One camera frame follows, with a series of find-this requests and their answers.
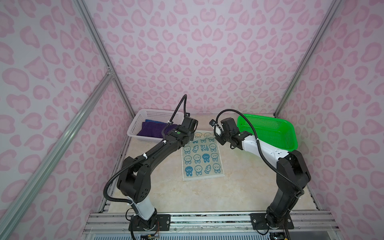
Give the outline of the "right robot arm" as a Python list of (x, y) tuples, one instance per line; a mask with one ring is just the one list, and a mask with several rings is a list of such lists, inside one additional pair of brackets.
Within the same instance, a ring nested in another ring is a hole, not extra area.
[(275, 172), (278, 190), (267, 207), (265, 225), (270, 229), (284, 226), (311, 180), (303, 155), (297, 150), (289, 152), (263, 142), (254, 127), (251, 132), (241, 132), (233, 118), (223, 119), (220, 123), (211, 120), (210, 125), (221, 145), (229, 143), (232, 148), (252, 153)]

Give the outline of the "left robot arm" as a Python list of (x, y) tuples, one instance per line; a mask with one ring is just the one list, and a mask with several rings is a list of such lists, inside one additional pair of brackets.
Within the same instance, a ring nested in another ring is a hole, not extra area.
[(180, 125), (169, 130), (153, 148), (136, 158), (128, 157), (124, 160), (122, 167), (126, 169), (118, 176), (117, 188), (135, 211), (130, 221), (130, 230), (154, 229), (157, 210), (149, 197), (151, 174), (169, 155), (194, 139), (197, 126), (197, 120), (185, 117)]

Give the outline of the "purple towel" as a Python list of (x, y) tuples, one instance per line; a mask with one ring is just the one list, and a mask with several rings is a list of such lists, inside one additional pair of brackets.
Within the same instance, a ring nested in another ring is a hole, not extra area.
[(175, 129), (177, 125), (169, 125), (166, 129), (167, 124), (155, 124), (155, 123), (142, 123), (142, 129), (137, 133), (137, 136), (149, 137), (149, 138), (161, 138), (163, 139), (169, 131)]

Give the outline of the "blue towel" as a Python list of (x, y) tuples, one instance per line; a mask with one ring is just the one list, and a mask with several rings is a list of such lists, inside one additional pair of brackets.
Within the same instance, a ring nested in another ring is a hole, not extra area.
[(165, 124), (164, 122), (154, 120), (145, 120), (145, 123)]

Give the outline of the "patterned towel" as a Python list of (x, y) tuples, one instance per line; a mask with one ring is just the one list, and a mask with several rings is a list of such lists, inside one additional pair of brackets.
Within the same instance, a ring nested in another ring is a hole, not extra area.
[(182, 147), (182, 170), (184, 181), (225, 175), (219, 143), (213, 132), (196, 131), (194, 139)]

